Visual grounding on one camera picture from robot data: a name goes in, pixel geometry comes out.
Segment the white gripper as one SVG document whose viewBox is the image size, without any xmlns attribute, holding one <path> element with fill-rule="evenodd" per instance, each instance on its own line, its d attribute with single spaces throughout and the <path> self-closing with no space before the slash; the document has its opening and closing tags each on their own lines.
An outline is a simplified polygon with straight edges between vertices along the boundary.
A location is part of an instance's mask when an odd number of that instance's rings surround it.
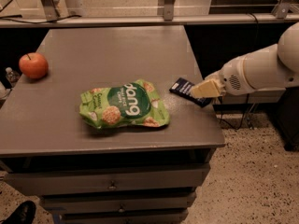
<svg viewBox="0 0 299 224">
<path fill-rule="evenodd" d="M 194 98 L 215 98 L 225 93 L 243 95 L 253 93 L 245 76 L 245 55 L 236 57 L 226 63 L 222 69 L 206 77 L 201 83 L 191 88 L 191 96 Z"/>
</svg>

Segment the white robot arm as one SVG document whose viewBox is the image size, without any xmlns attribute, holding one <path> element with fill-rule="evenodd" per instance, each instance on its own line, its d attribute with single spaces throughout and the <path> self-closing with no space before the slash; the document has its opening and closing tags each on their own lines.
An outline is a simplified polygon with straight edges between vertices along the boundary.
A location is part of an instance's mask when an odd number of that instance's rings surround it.
<svg viewBox="0 0 299 224">
<path fill-rule="evenodd" d="M 243 95 L 260 89 L 299 86 L 299 22 L 279 41 L 227 62 L 221 70 L 191 87 L 194 98 Z"/>
</svg>

